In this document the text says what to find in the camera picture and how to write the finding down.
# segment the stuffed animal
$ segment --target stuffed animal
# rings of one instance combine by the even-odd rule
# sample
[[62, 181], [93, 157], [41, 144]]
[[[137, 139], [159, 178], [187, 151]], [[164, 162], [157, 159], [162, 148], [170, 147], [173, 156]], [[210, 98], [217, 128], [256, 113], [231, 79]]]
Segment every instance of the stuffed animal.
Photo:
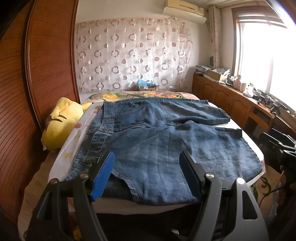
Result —
[[47, 119], [42, 134], [44, 149], [54, 152], [63, 146], [74, 126], [92, 103], [78, 104], [68, 98], [58, 100], [56, 107]]

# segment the air conditioner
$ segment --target air conditioner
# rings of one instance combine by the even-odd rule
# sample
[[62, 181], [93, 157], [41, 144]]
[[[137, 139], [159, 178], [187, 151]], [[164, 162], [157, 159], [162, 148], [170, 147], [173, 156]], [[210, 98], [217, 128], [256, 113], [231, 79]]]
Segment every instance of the air conditioner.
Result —
[[205, 23], [206, 21], [203, 8], [180, 0], [166, 0], [163, 14], [194, 23]]

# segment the blue denim fabric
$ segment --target blue denim fabric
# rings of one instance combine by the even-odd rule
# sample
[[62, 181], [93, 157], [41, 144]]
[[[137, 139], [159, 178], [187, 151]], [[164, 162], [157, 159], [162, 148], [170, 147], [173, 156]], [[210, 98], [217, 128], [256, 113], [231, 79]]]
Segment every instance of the blue denim fabric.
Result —
[[104, 195], [146, 205], [196, 202], [179, 166], [187, 150], [207, 172], [225, 180], [251, 180], [262, 170], [241, 129], [211, 125], [230, 117], [207, 101], [144, 98], [104, 102], [66, 177], [70, 180], [107, 150], [115, 166]]

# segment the mattress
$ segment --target mattress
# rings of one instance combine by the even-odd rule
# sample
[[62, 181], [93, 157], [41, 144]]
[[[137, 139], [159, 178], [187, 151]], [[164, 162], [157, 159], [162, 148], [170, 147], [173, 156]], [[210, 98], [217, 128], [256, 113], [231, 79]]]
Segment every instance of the mattress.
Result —
[[[196, 96], [188, 93], [180, 92], [169, 92], [169, 91], [154, 91], [154, 92], [118, 92], [118, 93], [100, 93], [90, 96], [86, 102], [92, 102], [93, 104], [86, 110], [84, 115], [80, 118], [75, 128], [69, 135], [65, 144], [63, 145], [60, 152], [50, 153], [42, 163], [40, 170], [35, 174], [31, 183], [26, 187], [24, 193], [24, 201], [21, 207], [19, 219], [18, 219], [18, 229], [20, 233], [21, 240], [24, 240], [23, 233], [27, 230], [29, 222], [32, 216], [32, 211], [36, 206], [43, 190], [45, 189], [47, 183], [52, 178], [58, 178], [63, 181], [71, 170], [72, 163], [75, 156], [80, 148], [84, 136], [86, 135], [90, 124], [92, 123], [94, 117], [99, 112], [103, 106], [104, 101], [117, 101], [121, 99], [130, 98], [142, 98], [142, 97], [167, 97], [167, 98], [187, 98], [187, 99], [198, 99]], [[233, 121], [226, 124], [216, 125], [218, 127], [226, 127], [232, 129], [239, 129], [240, 127]], [[265, 163], [264, 156], [259, 147], [251, 140], [251, 138], [243, 131], [243, 138], [246, 140], [251, 149], [256, 153], [260, 162], [262, 163], [262, 172], [250, 180], [247, 184], [251, 186], [255, 183], [264, 173], [265, 173]], [[68, 199], [69, 210], [74, 211], [73, 199]], [[115, 214], [154, 214], [161, 213], [164, 211], [176, 209], [183, 207], [185, 204], [169, 205], [169, 206], [146, 206], [139, 205], [131, 201], [112, 199], [112, 198], [99, 198], [93, 203], [95, 211], [98, 213], [115, 213]]]

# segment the black wire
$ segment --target black wire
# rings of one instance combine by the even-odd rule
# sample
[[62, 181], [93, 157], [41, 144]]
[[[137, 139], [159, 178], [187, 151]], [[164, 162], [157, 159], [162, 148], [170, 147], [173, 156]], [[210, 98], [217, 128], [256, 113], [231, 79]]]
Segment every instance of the black wire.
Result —
[[283, 188], [285, 188], [285, 186], [284, 186], [284, 187], [280, 187], [280, 188], [276, 188], [276, 189], [274, 189], [274, 190], [272, 190], [272, 191], [270, 191], [270, 192], [264, 194], [263, 198], [261, 199], [261, 201], [260, 201], [260, 203], [259, 203], [259, 207], [260, 207], [260, 205], [261, 205], [261, 203], [262, 203], [262, 201], [263, 201], [263, 199], [264, 199], [265, 197], [267, 197], [269, 194], [271, 194], [271, 193], [273, 193], [273, 192], [276, 192], [276, 191], [278, 191], [278, 190], [280, 190], [280, 189], [283, 189]]

